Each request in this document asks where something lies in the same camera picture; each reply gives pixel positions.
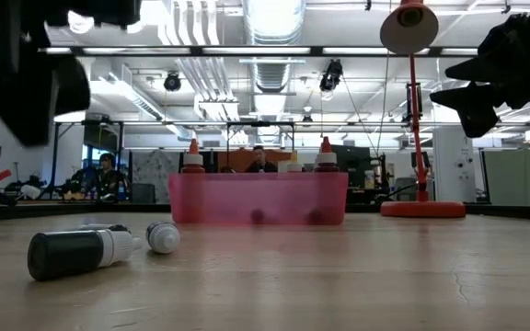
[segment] red desk lamp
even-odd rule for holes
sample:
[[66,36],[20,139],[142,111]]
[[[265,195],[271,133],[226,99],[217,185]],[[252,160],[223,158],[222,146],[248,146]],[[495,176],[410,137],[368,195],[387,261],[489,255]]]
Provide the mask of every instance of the red desk lamp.
[[454,201],[429,201],[427,179],[422,163],[419,136],[419,100],[416,92],[414,53],[429,47],[439,31],[439,21],[422,0],[402,0],[400,6],[384,21],[380,30],[382,44],[393,53],[408,54],[412,95],[412,131],[416,148],[418,188],[416,201],[384,202],[382,216],[461,218],[466,216],[466,206]]

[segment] table surface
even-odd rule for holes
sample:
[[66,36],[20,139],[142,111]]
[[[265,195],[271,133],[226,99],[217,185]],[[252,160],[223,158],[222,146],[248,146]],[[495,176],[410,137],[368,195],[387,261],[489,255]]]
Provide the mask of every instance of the table surface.
[[0,222],[0,330],[530,330],[530,221],[347,215],[343,227],[180,227],[143,250],[51,282],[26,266],[36,232],[159,213]]

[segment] lamp shade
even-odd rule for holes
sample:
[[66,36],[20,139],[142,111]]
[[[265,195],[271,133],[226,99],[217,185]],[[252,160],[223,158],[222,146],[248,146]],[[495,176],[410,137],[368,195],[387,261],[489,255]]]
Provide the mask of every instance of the lamp shade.
[[379,37],[396,54],[412,54],[429,47],[439,32],[439,21],[422,0],[402,0],[382,24]]

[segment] pink plastic container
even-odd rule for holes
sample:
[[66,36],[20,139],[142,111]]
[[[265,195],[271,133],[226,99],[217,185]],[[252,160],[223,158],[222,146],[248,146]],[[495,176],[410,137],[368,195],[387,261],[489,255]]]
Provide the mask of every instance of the pink plastic container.
[[345,216],[346,173],[173,174],[168,185],[177,223],[339,225]]

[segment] person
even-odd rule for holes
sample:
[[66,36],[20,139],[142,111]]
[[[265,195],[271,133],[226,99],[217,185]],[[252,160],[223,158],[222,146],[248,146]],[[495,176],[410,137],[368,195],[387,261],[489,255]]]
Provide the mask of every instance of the person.
[[114,170],[115,158],[113,154],[104,153],[99,157],[99,185],[101,186],[100,194],[118,195],[118,171]]
[[277,172],[277,166],[267,161],[267,155],[265,154],[265,149],[263,148],[263,146],[253,147],[253,153],[255,154],[255,161],[248,166],[245,172]]

